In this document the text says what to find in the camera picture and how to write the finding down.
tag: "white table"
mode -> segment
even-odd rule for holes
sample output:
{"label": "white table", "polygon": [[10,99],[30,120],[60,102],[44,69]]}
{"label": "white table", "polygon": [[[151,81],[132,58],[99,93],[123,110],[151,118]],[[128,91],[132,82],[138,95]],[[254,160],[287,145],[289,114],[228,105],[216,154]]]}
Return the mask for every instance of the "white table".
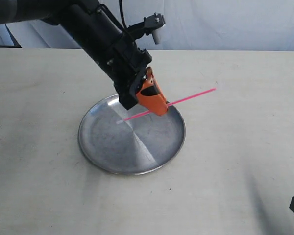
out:
{"label": "white table", "polygon": [[294,235],[294,52],[151,51],[187,133],[143,176],[91,165],[87,110],[115,93],[82,50],[0,49],[0,235]]}

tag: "wire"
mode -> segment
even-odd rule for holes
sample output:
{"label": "wire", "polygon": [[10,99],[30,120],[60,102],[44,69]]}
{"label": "wire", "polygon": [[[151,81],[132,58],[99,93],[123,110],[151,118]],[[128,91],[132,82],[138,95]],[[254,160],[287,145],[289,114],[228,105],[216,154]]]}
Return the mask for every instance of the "wire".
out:
{"label": "wire", "polygon": [[126,27],[126,23],[125,23],[125,19],[124,19],[122,0],[119,0],[119,7],[120,7],[120,15],[121,15],[121,21],[122,21],[123,27],[124,27],[125,29],[127,29],[127,27]]}

